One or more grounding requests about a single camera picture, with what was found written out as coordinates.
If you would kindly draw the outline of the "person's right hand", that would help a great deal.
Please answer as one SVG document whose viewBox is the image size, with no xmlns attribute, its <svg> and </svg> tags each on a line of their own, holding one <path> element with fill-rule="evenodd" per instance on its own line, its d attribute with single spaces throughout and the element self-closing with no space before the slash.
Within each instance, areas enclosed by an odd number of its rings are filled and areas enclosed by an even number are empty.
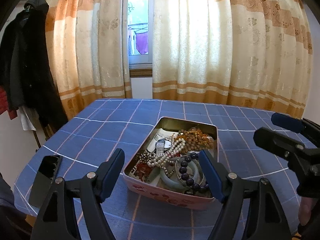
<svg viewBox="0 0 320 240">
<path fill-rule="evenodd" d="M 311 217 L 311 211 L 316 205 L 318 199 L 302 197 L 298 211 L 298 219 L 302 226 L 305 226 Z"/>
</svg>

